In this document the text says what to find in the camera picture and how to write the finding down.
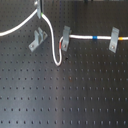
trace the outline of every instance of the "black surface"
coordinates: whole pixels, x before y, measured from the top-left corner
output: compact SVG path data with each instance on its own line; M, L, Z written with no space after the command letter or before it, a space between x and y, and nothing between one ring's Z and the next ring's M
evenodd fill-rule
M0 0L0 31L33 11L34 0ZM73 34L128 36L127 2L46 2L56 53L64 25ZM34 53L28 45L38 27L49 35ZM49 27L34 16L16 32L0 37L0 128L127 128L128 41L117 53L105 40L70 40L56 67Z

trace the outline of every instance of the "metal bracket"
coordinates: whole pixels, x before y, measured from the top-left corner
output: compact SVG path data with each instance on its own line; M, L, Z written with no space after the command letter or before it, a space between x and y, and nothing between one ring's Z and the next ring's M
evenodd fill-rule
M48 37L48 35L41 30L41 28L38 28L38 31L34 32L35 40L29 45L29 49L31 52L33 52L44 40Z
M71 33L70 27L65 26L63 30L63 42L62 42L62 50L67 51L69 45L69 34Z
M118 36L119 36L119 29L113 27L111 33L111 41L109 44L109 50L114 53L116 53L116 49L117 49Z
M41 12L44 13L44 0L35 0L34 3L37 6L37 16L41 18Z

